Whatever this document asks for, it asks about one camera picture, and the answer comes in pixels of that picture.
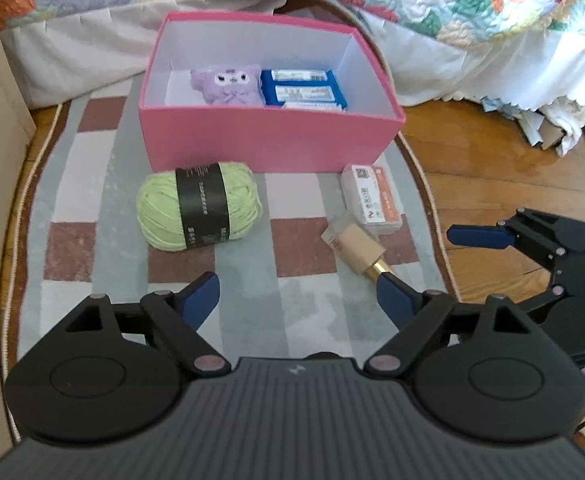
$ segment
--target orange and white label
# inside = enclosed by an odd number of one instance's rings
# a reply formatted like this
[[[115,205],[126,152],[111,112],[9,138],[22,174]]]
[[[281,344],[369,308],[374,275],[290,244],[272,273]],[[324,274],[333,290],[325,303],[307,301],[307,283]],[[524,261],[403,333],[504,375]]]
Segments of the orange and white label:
[[[367,223],[398,222],[399,211],[392,198],[386,172],[381,166],[353,166],[359,201]]]

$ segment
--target silver pin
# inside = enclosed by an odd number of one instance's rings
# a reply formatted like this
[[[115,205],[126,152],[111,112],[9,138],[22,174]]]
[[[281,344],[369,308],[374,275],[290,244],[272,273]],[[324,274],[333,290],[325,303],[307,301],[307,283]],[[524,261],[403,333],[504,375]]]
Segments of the silver pin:
[[[200,355],[194,360],[194,367],[202,372],[218,372],[226,361],[218,355]]]
[[[375,355],[368,363],[378,372],[393,372],[401,367],[399,358],[387,354]]]

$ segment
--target green yarn ball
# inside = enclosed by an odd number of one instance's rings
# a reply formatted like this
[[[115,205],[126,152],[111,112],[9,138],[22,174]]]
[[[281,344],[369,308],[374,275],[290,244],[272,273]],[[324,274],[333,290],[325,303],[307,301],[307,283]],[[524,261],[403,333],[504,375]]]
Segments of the green yarn ball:
[[[230,240],[241,238],[263,211],[252,171],[240,162],[220,162],[230,216]],[[174,171],[147,177],[137,195],[137,220],[146,240],[162,251],[183,251],[186,238]]]

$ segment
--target triangular cutout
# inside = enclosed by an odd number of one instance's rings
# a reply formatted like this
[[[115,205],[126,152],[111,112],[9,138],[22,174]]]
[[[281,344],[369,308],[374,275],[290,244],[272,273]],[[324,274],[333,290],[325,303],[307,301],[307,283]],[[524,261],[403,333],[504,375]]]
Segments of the triangular cutout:
[[[85,307],[84,311],[66,329],[66,332],[96,332],[103,328],[99,307],[96,305]]]
[[[507,332],[511,334],[530,333],[525,325],[520,322],[512,313],[512,311],[506,306],[501,306],[499,309],[497,309],[494,330],[495,332]]]

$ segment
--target blue package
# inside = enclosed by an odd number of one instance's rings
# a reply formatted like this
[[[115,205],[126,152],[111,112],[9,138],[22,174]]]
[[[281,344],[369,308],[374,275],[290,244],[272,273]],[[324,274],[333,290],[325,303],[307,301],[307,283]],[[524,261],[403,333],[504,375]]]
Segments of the blue package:
[[[333,104],[340,110],[348,107],[332,70],[263,70],[261,83],[267,105],[289,103],[298,105],[295,108],[325,109],[325,104]]]

